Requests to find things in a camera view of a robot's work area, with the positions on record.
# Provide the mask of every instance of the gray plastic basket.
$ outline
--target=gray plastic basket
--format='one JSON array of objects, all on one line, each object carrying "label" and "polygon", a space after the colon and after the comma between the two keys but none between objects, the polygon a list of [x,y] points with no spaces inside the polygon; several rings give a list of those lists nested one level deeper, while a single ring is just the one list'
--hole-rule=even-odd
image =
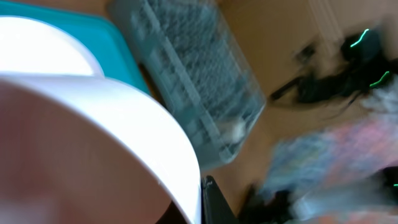
[{"label": "gray plastic basket", "polygon": [[[231,162],[266,101],[216,4],[117,0],[108,9],[190,138],[201,169]],[[245,137],[229,140],[226,124],[235,129],[237,121]]]}]

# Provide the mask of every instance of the crate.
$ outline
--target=crate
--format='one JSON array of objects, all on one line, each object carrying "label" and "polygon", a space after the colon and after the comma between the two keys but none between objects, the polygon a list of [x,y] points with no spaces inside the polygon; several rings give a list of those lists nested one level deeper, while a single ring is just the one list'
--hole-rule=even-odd
[{"label": "crate", "polygon": [[216,4],[118,0],[109,11],[190,138],[201,169],[231,162],[266,101]]}]

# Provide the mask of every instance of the basket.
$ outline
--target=basket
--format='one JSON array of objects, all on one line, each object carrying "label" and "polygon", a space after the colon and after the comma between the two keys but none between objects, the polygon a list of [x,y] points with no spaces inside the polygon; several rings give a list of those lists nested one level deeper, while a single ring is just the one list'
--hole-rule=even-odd
[{"label": "basket", "polygon": [[118,0],[109,11],[201,169],[233,161],[266,101],[216,4]]}]

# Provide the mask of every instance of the blue tray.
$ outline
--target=blue tray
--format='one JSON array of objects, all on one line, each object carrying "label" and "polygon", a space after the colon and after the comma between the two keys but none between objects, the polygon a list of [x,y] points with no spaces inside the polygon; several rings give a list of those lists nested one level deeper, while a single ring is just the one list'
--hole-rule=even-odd
[{"label": "blue tray", "polygon": [[99,16],[0,1],[0,15],[22,16],[56,26],[83,43],[98,60],[106,77],[150,91],[120,31]]}]

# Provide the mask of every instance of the green glowing line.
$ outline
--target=green glowing line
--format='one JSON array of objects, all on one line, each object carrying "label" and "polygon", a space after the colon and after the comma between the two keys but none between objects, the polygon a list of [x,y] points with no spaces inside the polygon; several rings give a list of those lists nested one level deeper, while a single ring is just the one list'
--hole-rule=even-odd
[{"label": "green glowing line", "polygon": [[358,40],[357,42],[351,44],[351,47],[354,47],[355,45],[359,44],[359,43],[362,41],[362,39],[363,39],[363,37],[365,36],[365,34],[367,33],[367,31],[369,31],[369,29],[366,29],[366,30],[363,32],[361,38],[359,38],[359,40]]},{"label": "green glowing line", "polygon": [[381,82],[383,82],[384,79],[386,79],[386,77],[388,76],[388,74],[390,74],[390,72],[386,72],[386,73],[381,77],[381,79],[380,79],[379,81],[377,81],[377,82],[371,84],[370,87],[371,87],[371,88],[374,88],[375,86],[377,86],[378,84],[380,84]]}]

